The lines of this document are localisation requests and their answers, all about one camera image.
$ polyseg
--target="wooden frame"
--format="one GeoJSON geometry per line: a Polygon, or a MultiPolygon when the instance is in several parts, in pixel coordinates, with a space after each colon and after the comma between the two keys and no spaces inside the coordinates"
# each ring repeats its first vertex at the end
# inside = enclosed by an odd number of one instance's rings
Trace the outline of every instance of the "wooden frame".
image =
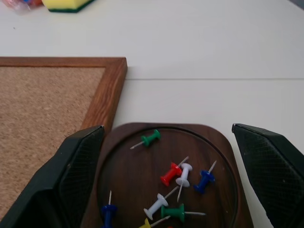
{"type": "Polygon", "coordinates": [[[110,132],[127,72],[124,57],[0,57],[0,67],[105,68],[81,129],[103,125],[110,132]]]}

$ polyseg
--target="wooden tray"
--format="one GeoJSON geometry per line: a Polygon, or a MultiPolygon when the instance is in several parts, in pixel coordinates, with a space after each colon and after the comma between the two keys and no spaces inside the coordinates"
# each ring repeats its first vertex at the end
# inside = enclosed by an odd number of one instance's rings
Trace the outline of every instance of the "wooden tray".
{"type": "MultiPolygon", "coordinates": [[[[167,199],[169,207],[178,207],[184,203],[186,211],[205,212],[207,215],[187,215],[184,224],[171,218],[157,227],[252,228],[228,140],[208,126],[165,123],[129,123],[108,134],[102,146],[83,227],[101,225],[99,208],[107,204],[110,190],[113,193],[112,203],[118,207],[113,227],[137,228],[143,225],[146,218],[143,208],[149,208],[156,201],[157,193],[165,196],[176,186],[173,180],[169,187],[165,187],[160,176],[169,170],[171,162],[179,163],[186,156],[190,157],[187,162],[193,166],[188,178],[191,186],[183,188],[179,203],[176,201],[178,193],[171,195],[167,199]],[[139,146],[129,149],[140,142],[141,135],[151,134],[153,129],[160,131],[160,141],[149,148],[139,146]],[[200,195],[192,185],[198,184],[200,171],[208,170],[215,160],[217,164],[213,174],[216,182],[209,184],[205,194],[200,195]]],[[[153,218],[154,221],[160,219],[160,211],[153,218]]]]}
{"type": "Polygon", "coordinates": [[[124,57],[0,57],[0,220],[72,133],[112,128],[124,57]]]}

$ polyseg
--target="round wooden tray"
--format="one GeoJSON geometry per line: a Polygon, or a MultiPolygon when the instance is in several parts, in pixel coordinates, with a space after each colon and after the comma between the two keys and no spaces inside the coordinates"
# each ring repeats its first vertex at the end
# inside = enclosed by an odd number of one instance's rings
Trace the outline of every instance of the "round wooden tray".
{"type": "MultiPolygon", "coordinates": [[[[167,198],[169,208],[184,203],[186,211],[204,212],[206,216],[186,215],[185,223],[177,218],[157,227],[253,227],[243,193],[233,151],[227,139],[218,131],[203,125],[130,123],[112,131],[105,139],[96,179],[96,195],[99,208],[108,202],[112,191],[112,203],[118,207],[113,227],[138,228],[144,224],[144,208],[156,200],[157,193],[165,196],[177,184],[169,187],[160,177],[169,169],[171,162],[178,164],[186,156],[193,171],[189,172],[189,188],[183,188],[179,203],[178,191],[167,198]],[[157,129],[161,139],[149,148],[130,147],[141,141],[141,135],[149,135],[157,129]],[[215,183],[206,192],[197,193],[193,185],[200,181],[200,171],[208,170],[217,160],[213,170],[215,183]]],[[[160,210],[153,215],[159,220],[160,210]]]]}

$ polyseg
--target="sponge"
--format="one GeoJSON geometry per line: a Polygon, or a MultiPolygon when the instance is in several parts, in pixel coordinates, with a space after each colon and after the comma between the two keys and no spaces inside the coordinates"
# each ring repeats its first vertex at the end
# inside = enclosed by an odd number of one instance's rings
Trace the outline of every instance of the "sponge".
{"type": "Polygon", "coordinates": [[[50,12],[77,13],[94,0],[42,0],[50,12]]]}

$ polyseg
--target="white table surface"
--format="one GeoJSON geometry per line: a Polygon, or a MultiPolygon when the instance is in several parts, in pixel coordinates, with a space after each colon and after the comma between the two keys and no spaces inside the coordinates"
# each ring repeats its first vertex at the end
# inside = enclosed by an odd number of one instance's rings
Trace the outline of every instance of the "white table surface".
{"type": "Polygon", "coordinates": [[[126,56],[114,127],[196,123],[230,141],[256,228],[271,228],[233,123],[304,152],[304,11],[287,0],[96,0],[78,14],[16,15],[0,4],[1,56],[126,56]]]}

